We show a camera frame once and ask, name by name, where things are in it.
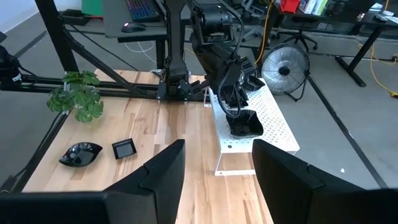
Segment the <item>computer mouse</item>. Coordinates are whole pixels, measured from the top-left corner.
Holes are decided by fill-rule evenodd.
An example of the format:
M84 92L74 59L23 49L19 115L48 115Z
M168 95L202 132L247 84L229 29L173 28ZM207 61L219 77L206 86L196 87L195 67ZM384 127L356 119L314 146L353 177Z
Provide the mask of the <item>computer mouse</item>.
M139 22L127 22L122 27L122 32L139 32L144 31L147 28L144 24Z
M79 142L70 147L58 161L70 167L87 166L97 158L101 150L102 147L95 143Z

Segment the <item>keyboard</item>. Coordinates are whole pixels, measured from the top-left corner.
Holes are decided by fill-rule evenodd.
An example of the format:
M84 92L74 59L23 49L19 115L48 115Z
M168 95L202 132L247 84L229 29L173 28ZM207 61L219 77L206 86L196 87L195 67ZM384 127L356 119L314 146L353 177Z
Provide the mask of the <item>keyboard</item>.
M154 0L126 0L131 18L134 22L159 22Z

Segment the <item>office chair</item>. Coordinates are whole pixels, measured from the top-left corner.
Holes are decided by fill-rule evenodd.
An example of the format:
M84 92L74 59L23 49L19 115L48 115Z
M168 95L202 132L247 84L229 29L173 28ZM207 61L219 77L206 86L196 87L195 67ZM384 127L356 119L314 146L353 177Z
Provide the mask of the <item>office chair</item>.
M241 6L244 11L250 14L251 17L259 20L259 24L255 26L245 26L245 30L249 30L242 39L242 42L248 40L250 36L258 37L262 36L264 33L263 21L266 19L266 12L268 10L268 6L261 4L258 0L242 0Z
M308 45L307 45L307 42L306 42L306 40L307 40L307 41L312 42L312 43L315 44L312 49L314 49L314 50L318 49L318 42L316 42L312 38L308 37L307 35L303 34L303 28L304 28L305 23L314 23L317 20L316 19L311 19L311 18L293 17L292 21L302 24L302 26L298 30L298 32L289 32L289 31L277 32L276 35L272 35L271 36L271 39L280 39L280 35L281 34L291 35L291 37L289 37L288 39L284 40L283 43L289 42L291 40L295 40L294 43L297 44L298 41L301 41L301 43L303 43L303 45L305 47L305 50L308 53L309 52L309 48L308 48Z

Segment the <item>white wall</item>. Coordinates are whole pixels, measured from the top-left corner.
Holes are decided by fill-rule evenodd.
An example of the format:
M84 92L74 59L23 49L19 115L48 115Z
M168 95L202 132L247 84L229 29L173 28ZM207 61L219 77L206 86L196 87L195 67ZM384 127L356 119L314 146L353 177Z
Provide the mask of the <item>white wall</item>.
M58 10L81 9L81 0L54 0ZM7 32L38 12L34 0L0 0L0 31Z

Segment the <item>red object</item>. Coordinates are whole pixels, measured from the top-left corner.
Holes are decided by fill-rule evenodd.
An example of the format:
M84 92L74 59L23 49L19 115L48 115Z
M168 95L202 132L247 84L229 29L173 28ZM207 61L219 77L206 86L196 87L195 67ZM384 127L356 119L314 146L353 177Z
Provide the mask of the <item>red object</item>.
M296 13L299 4L300 0L281 0L280 9L282 12Z

